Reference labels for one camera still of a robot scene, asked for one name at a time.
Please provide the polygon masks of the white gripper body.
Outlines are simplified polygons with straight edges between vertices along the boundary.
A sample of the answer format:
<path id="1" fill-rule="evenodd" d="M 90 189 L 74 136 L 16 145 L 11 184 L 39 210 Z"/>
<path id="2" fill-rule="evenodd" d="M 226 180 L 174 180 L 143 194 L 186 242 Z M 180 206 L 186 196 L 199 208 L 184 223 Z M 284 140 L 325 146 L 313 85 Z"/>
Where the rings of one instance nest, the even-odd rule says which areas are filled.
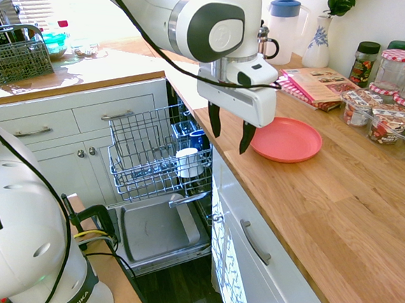
<path id="1" fill-rule="evenodd" d="M 198 81 L 197 92 L 257 128 L 269 125 L 275 117 L 277 98 L 275 89 L 268 86 L 278 79 L 277 70 L 228 66 L 227 77 L 232 82 L 249 78 L 252 85 L 259 84 L 260 87 L 231 89 Z"/>

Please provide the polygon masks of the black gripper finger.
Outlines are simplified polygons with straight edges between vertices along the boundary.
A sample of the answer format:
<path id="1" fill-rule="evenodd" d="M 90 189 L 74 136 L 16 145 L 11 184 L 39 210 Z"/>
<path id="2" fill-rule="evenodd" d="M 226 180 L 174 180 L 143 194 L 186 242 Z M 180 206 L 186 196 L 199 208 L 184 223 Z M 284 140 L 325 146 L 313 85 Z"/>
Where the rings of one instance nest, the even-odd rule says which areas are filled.
<path id="1" fill-rule="evenodd" d="M 208 114 L 213 135 L 215 138 L 218 138 L 221 135 L 222 126 L 220 121 L 220 107 L 210 101 L 208 103 Z"/>
<path id="2" fill-rule="evenodd" d="M 241 137 L 241 142 L 239 144 L 239 154 L 242 155 L 248 149 L 254 135 L 256 132 L 256 126 L 248 123 L 247 121 L 243 122 L 243 135 Z"/>

